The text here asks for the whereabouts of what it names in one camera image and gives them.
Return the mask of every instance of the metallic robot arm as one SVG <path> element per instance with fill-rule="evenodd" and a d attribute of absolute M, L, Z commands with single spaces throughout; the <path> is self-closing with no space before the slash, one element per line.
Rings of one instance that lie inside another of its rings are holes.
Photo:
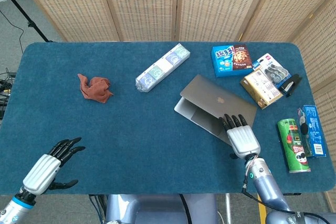
<path fill-rule="evenodd" d="M 254 186 L 260 196 L 263 203 L 268 204 L 277 209 L 291 211 L 290 207 L 284 195 L 282 194 L 278 184 L 276 183 L 272 173 L 270 172 L 266 162 L 263 158 L 260 158 L 260 145 L 256 139 L 251 127 L 247 125 L 244 117 L 238 115 L 237 117 L 232 115 L 232 119 L 229 115 L 225 114 L 225 119 L 221 118 L 224 129 L 227 132 L 230 143 L 233 147 L 235 154 L 245 159 L 245 180 L 243 183 L 242 193 L 246 193 L 247 189 L 247 177 L 253 179 Z M 326 218 L 330 223 L 336 223 L 335 214 L 319 214 Z M 285 212 L 272 211 L 267 215 L 267 224 L 321 224 L 326 223 L 316 217 L 291 215 Z"/>
<path fill-rule="evenodd" d="M 67 189 L 78 180 L 69 183 L 54 182 L 59 169 L 78 151 L 85 149 L 83 146 L 72 148 L 81 140 L 80 137 L 73 140 L 58 142 L 48 154 L 44 154 L 32 167 L 23 180 L 23 186 L 8 205 L 0 211 L 0 224 L 18 224 L 35 205 L 35 198 L 46 190 Z"/>

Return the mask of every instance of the packaged item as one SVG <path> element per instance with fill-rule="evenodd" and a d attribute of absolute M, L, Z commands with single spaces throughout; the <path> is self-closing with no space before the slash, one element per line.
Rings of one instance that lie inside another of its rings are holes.
<path fill-rule="evenodd" d="M 298 109 L 300 131 L 307 157 L 325 157 L 323 132 L 316 106 L 304 105 Z"/>
<path fill-rule="evenodd" d="M 216 77 L 245 75 L 253 71 L 246 45 L 213 47 L 211 56 Z"/>
<path fill-rule="evenodd" d="M 274 103 L 282 97 L 280 91 L 272 82 L 258 69 L 245 76 L 240 84 L 252 96 L 262 109 Z"/>
<path fill-rule="evenodd" d="M 278 128 L 290 173 L 310 172 L 295 119 L 283 119 Z"/>
<path fill-rule="evenodd" d="M 135 79 L 135 86 L 140 92 L 149 92 L 166 76 L 173 72 L 190 56 L 190 52 L 180 43 L 162 56 Z"/>
<path fill-rule="evenodd" d="M 291 74 L 270 54 L 265 54 L 253 62 L 253 69 L 261 69 L 278 89 L 291 77 Z"/>

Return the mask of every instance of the blue snack box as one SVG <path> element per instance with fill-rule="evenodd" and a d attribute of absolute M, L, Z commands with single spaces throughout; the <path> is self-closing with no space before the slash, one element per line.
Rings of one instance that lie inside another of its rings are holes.
<path fill-rule="evenodd" d="M 298 109 L 300 132 L 304 152 L 307 157 L 325 157 L 323 131 L 314 105 L 304 105 Z"/>
<path fill-rule="evenodd" d="M 211 57 L 216 77 L 247 75 L 253 71 L 246 45 L 213 47 Z"/>

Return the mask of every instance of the brown cloth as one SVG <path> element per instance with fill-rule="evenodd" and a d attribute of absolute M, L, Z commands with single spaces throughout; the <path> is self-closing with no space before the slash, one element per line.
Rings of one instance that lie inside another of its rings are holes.
<path fill-rule="evenodd" d="M 97 102 L 106 103 L 108 98 L 113 95 L 109 91 L 110 81 L 102 77 L 93 77 L 88 86 L 88 78 L 82 74 L 78 74 L 80 79 L 80 91 L 85 99 L 95 100 Z"/>

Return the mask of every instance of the brown box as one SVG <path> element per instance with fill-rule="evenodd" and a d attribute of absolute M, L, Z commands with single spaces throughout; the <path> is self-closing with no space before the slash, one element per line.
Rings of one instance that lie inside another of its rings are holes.
<path fill-rule="evenodd" d="M 260 69 L 245 76 L 240 81 L 240 84 L 258 103 L 261 109 L 266 108 L 282 97 L 280 91 Z"/>

